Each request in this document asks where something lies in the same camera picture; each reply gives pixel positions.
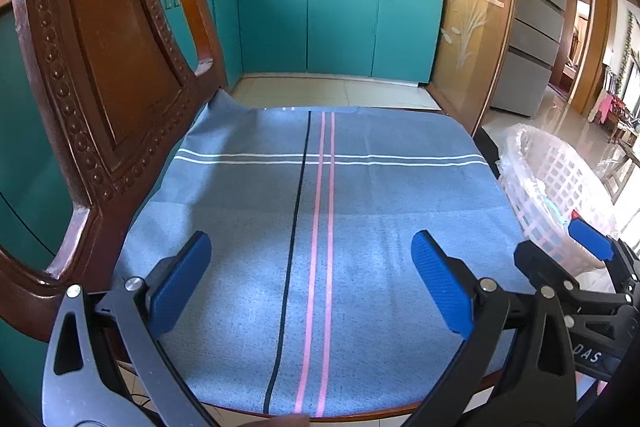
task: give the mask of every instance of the blue towel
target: blue towel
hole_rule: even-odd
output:
[[[412,263],[423,229],[477,277],[533,292],[513,264],[520,226],[454,120],[256,110],[219,92],[133,224],[117,273],[144,276],[206,232],[210,266],[161,337],[198,399],[257,413],[370,412],[423,399],[461,342]]]

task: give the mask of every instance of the white stripe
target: white stripe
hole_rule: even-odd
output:
[[[302,154],[255,154],[255,153],[235,153],[235,154],[202,154],[188,149],[178,149],[178,152],[186,152],[199,156],[201,158],[302,158]],[[317,154],[307,154],[307,157],[317,158]],[[384,158],[389,160],[462,160],[464,158],[483,158],[479,154],[465,154],[463,156],[388,156],[383,154],[367,154],[367,155],[352,155],[352,154],[337,154],[336,158],[353,158],[353,159],[367,159],[367,158]]]
[[[236,161],[236,160],[194,160],[184,156],[176,156],[176,160],[184,160],[200,165],[300,165],[302,161],[278,160],[278,161]],[[306,162],[306,165],[318,165],[319,162]],[[336,165],[391,165],[398,167],[464,167],[465,165],[487,165],[485,162],[470,161],[464,163],[395,163],[395,162],[335,162]]]

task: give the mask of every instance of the metal bolt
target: metal bolt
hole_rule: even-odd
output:
[[[124,283],[124,287],[129,292],[136,292],[140,288],[142,288],[142,285],[144,283],[145,283],[145,280],[142,279],[142,277],[131,277],[130,279],[127,279],[126,283]]]
[[[82,288],[79,284],[72,284],[69,288],[66,289],[66,296],[74,299],[78,297],[82,293]]]
[[[480,287],[484,291],[491,293],[491,292],[495,292],[498,289],[498,283],[495,282],[493,279],[489,279],[489,278],[481,279]]]
[[[542,293],[542,296],[545,299],[552,299],[556,296],[556,292],[554,292],[554,289],[551,288],[551,286],[542,286],[542,288],[540,288],[540,293]]]

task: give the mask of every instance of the carved wooden chair back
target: carved wooden chair back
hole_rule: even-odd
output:
[[[74,211],[44,272],[0,247],[0,316],[46,341],[69,285],[110,286],[133,215],[197,110],[226,88],[226,75],[206,0],[181,0],[195,72],[160,0],[12,1],[31,89]]]

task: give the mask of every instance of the refrigerator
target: refrigerator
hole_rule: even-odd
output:
[[[491,107],[528,117],[540,108],[558,55],[566,0],[517,0]]]

